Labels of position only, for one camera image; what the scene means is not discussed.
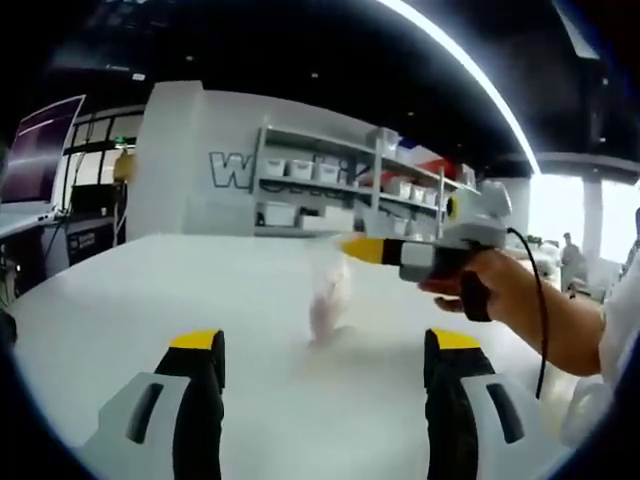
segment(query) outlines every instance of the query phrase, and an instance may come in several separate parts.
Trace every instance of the white sleeve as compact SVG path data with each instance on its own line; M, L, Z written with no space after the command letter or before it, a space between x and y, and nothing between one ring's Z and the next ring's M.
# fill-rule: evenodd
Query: white sleeve
M605 330L600 341L602 377L610 386L620 379L640 332L640 254L603 306Z

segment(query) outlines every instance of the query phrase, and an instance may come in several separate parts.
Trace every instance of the computer monitor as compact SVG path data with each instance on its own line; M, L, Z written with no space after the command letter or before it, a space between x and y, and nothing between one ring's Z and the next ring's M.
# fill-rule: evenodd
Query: computer monitor
M24 118L9 152L0 200L51 205L53 185L67 136L84 95L54 103Z

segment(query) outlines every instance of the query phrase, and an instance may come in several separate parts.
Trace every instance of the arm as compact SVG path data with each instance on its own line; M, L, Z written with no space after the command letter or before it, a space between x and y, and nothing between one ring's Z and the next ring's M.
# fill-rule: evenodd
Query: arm
M495 250L476 255L467 269L475 272L491 291L489 316L508 325L540 352L542 324L534 275L513 258ZM426 291L432 288L429 283L420 287ZM569 300L544 280L542 293L549 313L549 361L574 375L599 373L598 346L604 332L599 310ZM436 304L443 310L462 311L459 298L436 298Z
M532 348L542 348L542 323L535 278L522 308L501 319ZM600 373L598 346L604 332L599 309L570 300L546 281L542 292L549 313L548 359L558 368L579 376Z

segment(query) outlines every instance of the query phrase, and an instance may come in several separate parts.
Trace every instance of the hand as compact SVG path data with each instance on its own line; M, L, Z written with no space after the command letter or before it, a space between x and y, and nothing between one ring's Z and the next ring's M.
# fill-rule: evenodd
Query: hand
M491 292L487 312L493 320L509 323L518 317L523 309L530 308L531 299L535 301L535 277L523 265L508 255L497 250L485 250L478 253L465 267L466 271L475 272L480 281ZM455 288L442 288L442 282L427 281L419 285L426 292L444 295L459 295L459 284ZM462 312L460 298L446 299L436 297L436 305L447 312Z

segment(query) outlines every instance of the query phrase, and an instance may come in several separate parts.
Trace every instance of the white table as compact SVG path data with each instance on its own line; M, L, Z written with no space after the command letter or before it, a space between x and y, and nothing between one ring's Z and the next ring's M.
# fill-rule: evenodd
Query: white table
M424 478L429 327L474 335L496 370L533 389L539 356L504 325L442 313L395 269L352 260L343 317L352 328L310 349L308 259L302 240L158 235L126 244L11 306L19 365L52 426L80 445L100 407L137 372L153 371L173 337L224 329L221 462L236 479Z
M51 213L0 213L0 239L51 223Z

